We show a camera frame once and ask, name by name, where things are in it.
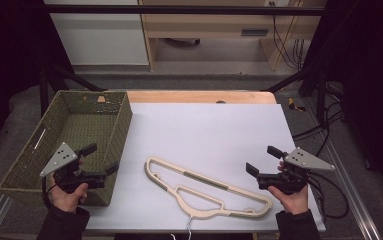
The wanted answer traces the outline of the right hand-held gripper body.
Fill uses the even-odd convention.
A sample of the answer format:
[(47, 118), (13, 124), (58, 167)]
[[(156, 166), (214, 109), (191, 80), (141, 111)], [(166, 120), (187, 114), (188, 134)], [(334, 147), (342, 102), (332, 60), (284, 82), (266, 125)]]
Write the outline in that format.
[(281, 160), (283, 160), (284, 166), (279, 173), (259, 173), (256, 180), (261, 190), (275, 186), (284, 194), (291, 195), (300, 192), (307, 185), (310, 170), (335, 170), (334, 165), (301, 148), (296, 148), (291, 153), (283, 152)]

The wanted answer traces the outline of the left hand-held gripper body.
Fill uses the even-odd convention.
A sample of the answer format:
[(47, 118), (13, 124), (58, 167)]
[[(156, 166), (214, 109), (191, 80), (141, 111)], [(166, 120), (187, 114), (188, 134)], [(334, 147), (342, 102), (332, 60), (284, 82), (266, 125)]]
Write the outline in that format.
[(63, 191), (72, 193), (82, 183), (89, 189), (105, 186), (105, 172), (86, 172), (80, 168), (79, 150), (73, 150), (66, 142), (62, 142), (45, 167), (41, 170), (41, 178), (52, 175), (55, 184)]

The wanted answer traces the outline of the green woven basket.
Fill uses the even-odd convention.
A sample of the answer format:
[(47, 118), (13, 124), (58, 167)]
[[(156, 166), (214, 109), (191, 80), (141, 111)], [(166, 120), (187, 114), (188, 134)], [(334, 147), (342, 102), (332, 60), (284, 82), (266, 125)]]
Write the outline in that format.
[(23, 204), (41, 205), (40, 172), (63, 142), (74, 150), (95, 143), (97, 150), (85, 158), (81, 168), (106, 170), (121, 160), (132, 116), (125, 92), (57, 92), (1, 181), (0, 191)]

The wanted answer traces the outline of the person's left hand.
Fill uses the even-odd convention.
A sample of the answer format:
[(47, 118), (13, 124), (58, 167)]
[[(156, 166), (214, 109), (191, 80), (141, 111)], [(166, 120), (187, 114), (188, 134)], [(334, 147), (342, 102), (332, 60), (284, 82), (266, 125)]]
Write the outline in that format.
[(87, 198), (87, 183), (82, 183), (72, 193), (63, 191), (55, 184), (54, 178), (51, 178), (51, 183), (54, 185), (50, 190), (53, 205), (64, 212), (75, 213), (77, 207)]

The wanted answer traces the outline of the person's right hand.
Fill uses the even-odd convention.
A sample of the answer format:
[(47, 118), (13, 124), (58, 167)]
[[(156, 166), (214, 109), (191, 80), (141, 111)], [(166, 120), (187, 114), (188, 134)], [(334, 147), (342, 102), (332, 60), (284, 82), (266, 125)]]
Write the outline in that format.
[(275, 186), (269, 186), (268, 191), (280, 201), (287, 213), (298, 215), (309, 210), (308, 186), (303, 187), (300, 192), (291, 195), (284, 194)]

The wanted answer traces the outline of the yellow and black tool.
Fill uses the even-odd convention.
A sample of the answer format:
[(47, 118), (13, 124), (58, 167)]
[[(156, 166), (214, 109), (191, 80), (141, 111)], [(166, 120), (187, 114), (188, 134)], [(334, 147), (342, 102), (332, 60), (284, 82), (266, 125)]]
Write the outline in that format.
[(305, 107), (297, 106), (293, 100), (293, 98), (288, 98), (288, 107), (290, 110), (296, 110), (300, 112), (306, 112)]

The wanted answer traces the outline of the white sheet board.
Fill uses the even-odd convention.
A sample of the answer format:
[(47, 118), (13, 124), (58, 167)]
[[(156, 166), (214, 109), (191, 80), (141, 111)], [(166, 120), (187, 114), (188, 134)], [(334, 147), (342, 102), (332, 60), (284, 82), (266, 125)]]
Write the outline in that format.
[(120, 161), (112, 202), (93, 207), (88, 227), (103, 232), (262, 232), (277, 228), (271, 212), (258, 219), (215, 216), (197, 219), (174, 196), (154, 184), (144, 163), (155, 156), (212, 179), (257, 192), (250, 163), (274, 173), (278, 161), (268, 146), (290, 152), (295, 144), (278, 104), (143, 104), (133, 117)]

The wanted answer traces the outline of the white cabinet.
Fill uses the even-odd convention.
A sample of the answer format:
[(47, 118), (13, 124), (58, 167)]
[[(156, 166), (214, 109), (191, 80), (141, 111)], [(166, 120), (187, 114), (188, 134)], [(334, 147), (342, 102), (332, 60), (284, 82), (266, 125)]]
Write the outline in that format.
[(51, 13), (72, 65), (147, 65), (139, 14)]

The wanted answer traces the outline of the black curtain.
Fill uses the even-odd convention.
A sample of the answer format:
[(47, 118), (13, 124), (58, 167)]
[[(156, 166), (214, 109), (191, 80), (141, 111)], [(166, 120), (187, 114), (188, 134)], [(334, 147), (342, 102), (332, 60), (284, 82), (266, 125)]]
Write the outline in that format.
[(67, 88), (54, 66), (73, 70), (49, 13), (37, 8), (44, 0), (0, 0), (0, 130), (9, 115), (9, 100), (39, 83), (45, 73), (50, 86)]
[(306, 58), (343, 86), (343, 108), (370, 164), (383, 175), (383, 0), (326, 0)]

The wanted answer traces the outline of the black chair base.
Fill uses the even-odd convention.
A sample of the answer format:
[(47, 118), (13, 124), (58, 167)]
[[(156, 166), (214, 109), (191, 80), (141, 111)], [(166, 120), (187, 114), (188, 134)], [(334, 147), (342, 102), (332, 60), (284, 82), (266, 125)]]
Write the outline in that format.
[(174, 39), (174, 38), (165, 38), (164, 41), (173, 46), (181, 47), (191, 47), (197, 46), (200, 44), (200, 39)]

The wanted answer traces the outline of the light wooden desk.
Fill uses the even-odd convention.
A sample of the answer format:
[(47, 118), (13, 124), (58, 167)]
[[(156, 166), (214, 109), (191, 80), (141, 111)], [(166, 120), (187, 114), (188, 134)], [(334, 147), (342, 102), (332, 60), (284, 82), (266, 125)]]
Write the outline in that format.
[[(144, 5), (323, 8), (327, 0), (138, 0)], [(275, 71), (291, 39), (311, 40), (318, 16), (144, 14), (149, 39), (256, 38)]]

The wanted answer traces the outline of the black frame strut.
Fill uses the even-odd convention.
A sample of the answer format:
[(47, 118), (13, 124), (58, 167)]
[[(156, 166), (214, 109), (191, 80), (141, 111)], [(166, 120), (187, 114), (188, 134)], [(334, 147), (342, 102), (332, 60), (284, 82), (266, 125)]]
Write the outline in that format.
[(325, 126), (326, 77), (319, 67), (305, 67), (303, 70), (289, 76), (285, 80), (267, 89), (263, 89), (263, 92), (275, 93), (298, 80), (302, 80), (302, 84), (298, 89), (298, 93), (301, 97), (309, 97), (313, 94), (314, 90), (317, 90), (316, 119), (321, 126)]
[(44, 115), (49, 107), (49, 91), (51, 87), (55, 92), (59, 90), (68, 90), (66, 80), (72, 80), (87, 90), (94, 92), (103, 92), (104, 88), (98, 87), (87, 80), (79, 77), (75, 73), (62, 68), (59, 65), (51, 65), (44, 67), (40, 72), (39, 78), (39, 93), (40, 93), (40, 107), (41, 115)]

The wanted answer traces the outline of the black horizontal frame bar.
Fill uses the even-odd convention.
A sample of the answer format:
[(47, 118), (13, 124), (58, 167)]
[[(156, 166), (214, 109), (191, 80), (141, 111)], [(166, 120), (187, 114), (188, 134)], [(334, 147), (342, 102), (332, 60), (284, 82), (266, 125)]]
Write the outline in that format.
[(61, 5), (48, 4), (50, 13), (78, 14), (196, 14), (196, 15), (277, 15), (322, 16), (323, 8), (301, 7), (234, 7), (234, 6), (173, 6), (173, 5)]

